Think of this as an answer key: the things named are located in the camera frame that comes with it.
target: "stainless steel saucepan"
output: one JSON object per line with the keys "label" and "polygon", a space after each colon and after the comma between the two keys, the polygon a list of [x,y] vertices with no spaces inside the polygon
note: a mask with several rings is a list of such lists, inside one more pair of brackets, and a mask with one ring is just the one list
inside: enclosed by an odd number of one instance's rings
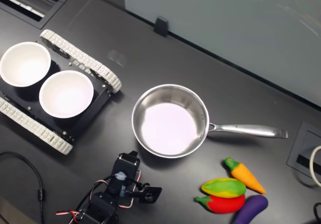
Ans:
{"label": "stainless steel saucepan", "polygon": [[140,97],[132,113],[132,128],[145,149],[164,158],[194,152],[213,131],[287,138],[286,130],[268,126],[212,124],[200,97],[173,84],[154,87]]}

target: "table surface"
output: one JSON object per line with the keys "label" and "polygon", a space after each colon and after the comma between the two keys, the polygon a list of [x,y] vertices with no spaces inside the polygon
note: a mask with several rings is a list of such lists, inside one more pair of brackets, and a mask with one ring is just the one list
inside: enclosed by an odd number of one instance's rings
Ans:
{"label": "table surface", "polygon": [[[39,40],[41,33],[4,11],[0,11],[0,29],[0,55],[18,42]],[[118,210],[119,223],[231,223],[233,214],[213,214],[193,201],[204,196],[199,191],[202,183],[229,176],[222,166],[229,156],[243,162],[267,190],[269,207],[253,224],[316,223],[312,207],[320,201],[321,188],[314,188],[310,178],[286,162],[303,121],[321,129],[319,111],[175,38],[155,34],[152,27],[107,0],[68,0],[44,29],[104,63],[123,83],[68,156],[0,115],[0,151],[23,154],[41,173],[47,224],[68,223],[55,211],[75,208],[97,179],[109,175],[118,154],[132,150],[141,158],[141,181],[160,186],[163,192],[154,205],[135,202],[130,210]],[[120,61],[111,60],[111,52]],[[52,58],[58,61],[60,56]],[[131,113],[146,90],[165,83],[195,91],[213,123],[274,126],[287,129],[289,138],[212,133],[189,156],[155,157],[135,139]],[[5,158],[0,161],[0,176],[0,195],[39,220],[38,183],[31,170],[19,160]],[[246,192],[247,197],[255,194]]]}

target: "plush vegetable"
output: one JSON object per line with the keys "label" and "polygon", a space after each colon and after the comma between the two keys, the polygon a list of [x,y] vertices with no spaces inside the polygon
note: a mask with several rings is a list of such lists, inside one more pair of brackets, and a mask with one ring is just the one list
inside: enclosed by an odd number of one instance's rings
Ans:
{"label": "plush vegetable", "polygon": [[206,182],[202,190],[216,197],[235,198],[245,193],[246,186],[233,178],[219,178]]}
{"label": "plush vegetable", "polygon": [[249,224],[260,212],[267,208],[268,204],[263,195],[250,197],[237,214],[233,224]]}
{"label": "plush vegetable", "polygon": [[257,181],[254,175],[242,163],[234,161],[232,158],[226,158],[225,164],[231,169],[232,176],[243,182],[248,188],[261,194],[265,194],[265,189]]}
{"label": "plush vegetable", "polygon": [[231,213],[242,208],[245,203],[245,196],[241,195],[236,198],[220,198],[216,196],[205,196],[203,198],[195,197],[195,201],[201,203],[208,210],[215,213]]}

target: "robotic arm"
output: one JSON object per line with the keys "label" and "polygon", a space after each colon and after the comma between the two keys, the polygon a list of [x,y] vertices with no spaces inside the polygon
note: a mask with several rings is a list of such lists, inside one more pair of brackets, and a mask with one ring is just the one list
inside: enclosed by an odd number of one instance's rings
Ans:
{"label": "robotic arm", "polygon": [[[120,154],[115,161],[107,189],[91,196],[88,204],[74,216],[74,221],[70,223],[79,224],[113,224],[118,221],[116,210],[118,201],[122,197],[139,198],[140,203],[155,203],[161,194],[162,188],[151,187],[148,183],[141,184],[134,180],[140,165],[138,153],[132,151],[129,154]],[[127,190],[129,186],[135,184],[138,191]]]}

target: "pan rim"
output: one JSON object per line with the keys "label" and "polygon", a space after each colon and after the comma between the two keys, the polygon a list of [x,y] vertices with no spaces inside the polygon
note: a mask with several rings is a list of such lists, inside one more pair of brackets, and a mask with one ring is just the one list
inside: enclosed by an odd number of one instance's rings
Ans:
{"label": "pan rim", "polygon": [[[203,107],[204,109],[204,114],[205,114],[205,121],[206,121],[206,125],[205,125],[205,130],[204,130],[204,134],[203,136],[200,138],[199,140],[199,143],[194,147],[192,148],[191,150],[187,151],[187,152],[183,152],[183,153],[180,153],[180,154],[176,154],[176,155],[165,155],[165,154],[161,154],[159,152],[156,152],[154,150],[152,150],[151,148],[149,148],[147,146],[146,143],[144,143],[143,141],[141,141],[141,139],[138,137],[138,134],[136,133],[136,130],[135,130],[135,126],[134,126],[134,115],[136,113],[136,110],[137,108],[140,106],[140,104],[142,103],[142,101],[153,91],[159,89],[159,88],[163,88],[163,87],[173,87],[173,88],[180,88],[186,92],[189,92],[199,103],[200,105]],[[135,134],[135,137],[137,139],[137,141],[140,143],[140,145],[142,145],[147,151],[149,151],[150,153],[156,155],[156,156],[159,156],[159,157],[162,157],[162,158],[167,158],[167,159],[176,159],[176,158],[181,158],[181,157],[184,157],[184,156],[187,156],[191,153],[193,153],[194,151],[196,151],[204,142],[206,136],[207,136],[207,133],[209,131],[209,114],[208,114],[208,110],[204,104],[204,102],[202,101],[202,99],[195,93],[193,92],[192,90],[190,90],[189,88],[187,87],[184,87],[184,86],[181,86],[181,85],[177,85],[177,84],[163,84],[163,85],[159,85],[159,86],[156,86],[156,87],[153,87],[151,89],[149,89],[148,91],[146,91],[139,99],[138,101],[136,102],[135,106],[134,106],[134,109],[132,111],[132,115],[131,115],[131,126],[132,126],[132,129],[133,129],[133,132]]]}

